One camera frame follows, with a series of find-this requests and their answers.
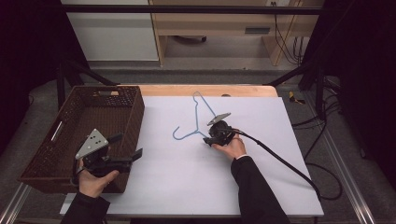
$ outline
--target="person's arm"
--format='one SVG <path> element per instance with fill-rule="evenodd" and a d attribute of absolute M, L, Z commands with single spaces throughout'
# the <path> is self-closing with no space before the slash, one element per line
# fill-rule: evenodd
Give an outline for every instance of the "person's arm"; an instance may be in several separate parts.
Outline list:
<path fill-rule="evenodd" d="M 78 177 L 79 193 L 70 204 L 61 223 L 102 223 L 110 203 L 99 196 L 108 183 L 113 181 L 118 174 L 118 171 L 113 171 L 102 178 L 97 178 L 86 170 L 81 171 Z"/>
<path fill-rule="evenodd" d="M 290 223 L 256 163 L 247 155 L 239 134 L 227 146 L 213 144 L 212 147 L 233 160 L 231 172 L 239 187 L 239 208 L 243 223 Z"/>

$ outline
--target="floor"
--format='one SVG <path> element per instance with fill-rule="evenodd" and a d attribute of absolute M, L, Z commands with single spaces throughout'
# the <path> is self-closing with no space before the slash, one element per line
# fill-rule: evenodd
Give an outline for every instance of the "floor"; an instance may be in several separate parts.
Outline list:
<path fill-rule="evenodd" d="M 152 63 L 128 63 L 114 66 L 114 63 L 95 63 L 94 68 L 102 76 L 121 83 L 191 83 L 191 84 L 263 84 L 286 74 L 296 65 L 286 60 L 277 67 L 270 64 L 260 38 L 224 38 L 209 36 L 205 43 L 179 37 L 170 39 L 165 64 L 160 67 Z M 87 82 L 94 81 L 84 77 Z M 312 108 L 307 102 L 312 101 L 312 91 L 299 91 L 296 84 L 299 77 L 292 78 L 276 88 L 283 98 L 291 123 L 301 122 L 314 117 Z M 306 104 L 291 102 L 290 91 L 295 99 L 305 100 Z M 325 91 L 327 106 L 336 103 Z M 11 202 L 14 192 L 20 185 L 20 176 L 35 150 L 41 144 L 43 136 L 57 115 L 56 85 L 53 81 L 36 88 L 31 92 L 31 106 L 24 122 L 15 133 L 7 150 L 0 157 L 0 211 L 5 211 Z M 344 190 L 336 201 L 322 201 L 325 212 L 318 223 L 396 223 L 396 193 L 382 175 L 374 161 L 361 158 L 359 143 L 353 137 L 347 121 L 342 115 L 342 108 L 336 106 L 328 111 L 326 132 L 332 138 L 341 157 L 346 162 L 361 196 L 374 218 L 360 220 L 354 209 L 354 199 Z M 312 146 L 320 133 L 323 124 L 319 120 L 295 129 L 295 135 L 303 155 Z M 333 163 L 329 150 L 328 137 L 319 138 L 307 161 L 321 164 L 337 173 L 337 164 Z M 315 183 L 322 195 L 335 196 L 338 187 L 334 178 L 316 167 L 308 166 Z M 59 215 L 64 195 L 43 194 L 31 189 L 15 223 L 59 223 Z M 111 221 L 126 219 L 110 217 Z M 293 223 L 312 223 L 311 219 L 291 219 Z M 134 223 L 175 223 L 172 220 L 135 220 Z"/>

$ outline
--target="wooden tabletop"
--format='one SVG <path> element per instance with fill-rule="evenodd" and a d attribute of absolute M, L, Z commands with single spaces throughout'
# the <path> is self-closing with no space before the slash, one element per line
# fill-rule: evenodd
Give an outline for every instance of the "wooden tabletop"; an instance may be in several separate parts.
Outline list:
<path fill-rule="evenodd" d="M 184 96 L 196 91 L 204 96 L 277 97 L 272 86 L 254 85 L 138 85 L 144 96 Z"/>

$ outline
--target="table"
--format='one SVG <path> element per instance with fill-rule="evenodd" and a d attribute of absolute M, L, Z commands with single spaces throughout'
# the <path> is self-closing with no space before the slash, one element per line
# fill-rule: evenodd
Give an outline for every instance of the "table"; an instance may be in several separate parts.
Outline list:
<path fill-rule="evenodd" d="M 177 125 L 180 125 L 178 136 L 194 129 L 191 119 L 194 119 L 195 102 L 191 96 L 196 91 L 219 114 L 232 112 L 225 119 L 229 125 L 260 139 L 309 176 L 283 101 L 273 87 L 141 85 L 140 88 L 146 108 L 137 147 L 144 149 L 143 157 L 134 163 L 123 194 L 103 195 L 111 202 L 109 214 L 120 217 L 239 216 L 238 188 L 230 172 L 231 162 L 206 145 L 202 136 L 192 135 L 181 141 L 172 138 Z M 238 97 L 219 97 L 223 94 Z M 207 133 L 205 124 L 213 116 L 199 97 L 195 99 L 199 101 L 200 130 L 204 127 L 201 131 Z M 309 184 L 252 141 L 246 140 L 245 144 L 247 154 L 258 164 L 288 216 L 323 215 Z M 73 198 L 74 194 L 67 195 L 61 214 L 67 211 Z"/>

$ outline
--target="white cabinet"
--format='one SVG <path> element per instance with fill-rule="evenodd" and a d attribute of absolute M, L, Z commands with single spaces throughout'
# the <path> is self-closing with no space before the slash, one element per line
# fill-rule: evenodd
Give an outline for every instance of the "white cabinet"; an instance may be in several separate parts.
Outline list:
<path fill-rule="evenodd" d="M 63 4 L 147 5 L 146 0 L 62 0 Z M 67 13 L 88 61 L 158 61 L 150 14 Z"/>

